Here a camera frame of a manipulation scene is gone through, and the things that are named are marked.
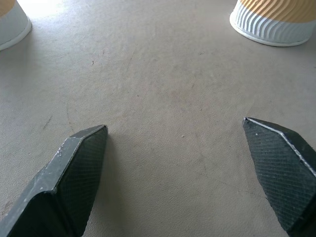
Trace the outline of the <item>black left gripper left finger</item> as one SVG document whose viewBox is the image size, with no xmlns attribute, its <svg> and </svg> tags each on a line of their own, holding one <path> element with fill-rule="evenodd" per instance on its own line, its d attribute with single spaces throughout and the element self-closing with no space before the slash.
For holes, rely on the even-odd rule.
<svg viewBox="0 0 316 237">
<path fill-rule="evenodd" d="M 105 125 L 68 137 L 0 221 L 0 237 L 82 237 L 99 188 Z"/>
</svg>

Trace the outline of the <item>ribbed white and tan paper cup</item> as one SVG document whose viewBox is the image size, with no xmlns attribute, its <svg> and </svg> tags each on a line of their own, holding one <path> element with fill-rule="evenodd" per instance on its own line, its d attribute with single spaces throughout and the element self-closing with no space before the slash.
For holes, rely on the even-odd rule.
<svg viewBox="0 0 316 237">
<path fill-rule="evenodd" d="M 301 45 L 316 28 L 316 0 L 237 0 L 230 24 L 242 36 L 261 44 Z"/>
<path fill-rule="evenodd" d="M 19 43 L 32 23 L 17 0 L 0 0 L 0 51 Z"/>
</svg>

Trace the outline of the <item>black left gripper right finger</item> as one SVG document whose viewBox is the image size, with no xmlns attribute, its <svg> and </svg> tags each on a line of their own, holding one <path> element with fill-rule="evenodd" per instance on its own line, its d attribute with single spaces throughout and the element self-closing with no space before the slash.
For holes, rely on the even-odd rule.
<svg viewBox="0 0 316 237">
<path fill-rule="evenodd" d="M 316 237 L 316 151 L 297 132 L 245 117 L 257 179 L 289 237 Z"/>
</svg>

